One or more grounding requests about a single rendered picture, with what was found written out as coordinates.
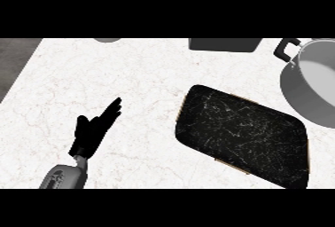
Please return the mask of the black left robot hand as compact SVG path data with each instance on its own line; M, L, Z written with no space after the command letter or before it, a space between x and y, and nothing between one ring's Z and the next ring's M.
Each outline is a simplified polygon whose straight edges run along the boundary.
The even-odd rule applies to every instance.
M75 141L68 154L90 159L109 128L121 115L121 98L116 98L109 104L100 116L91 120L84 115L77 117L75 123Z

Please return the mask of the black tray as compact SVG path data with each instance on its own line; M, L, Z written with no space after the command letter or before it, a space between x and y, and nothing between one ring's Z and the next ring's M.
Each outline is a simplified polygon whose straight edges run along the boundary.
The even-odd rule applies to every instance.
M307 188L305 125L292 115L195 85L180 108L175 139L283 188Z

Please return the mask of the grey metal pot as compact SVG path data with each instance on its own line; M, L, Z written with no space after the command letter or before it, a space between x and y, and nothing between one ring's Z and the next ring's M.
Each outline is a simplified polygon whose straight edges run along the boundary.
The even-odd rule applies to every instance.
M280 74L286 102L307 120L335 129L335 39L301 44L296 38L283 38L273 55L286 62Z

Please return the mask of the dark grey rectangular object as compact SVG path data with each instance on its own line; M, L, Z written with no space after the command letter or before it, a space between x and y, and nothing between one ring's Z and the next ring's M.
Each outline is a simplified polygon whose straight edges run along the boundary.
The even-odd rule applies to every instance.
M189 48L193 51L254 52L260 38L190 38Z

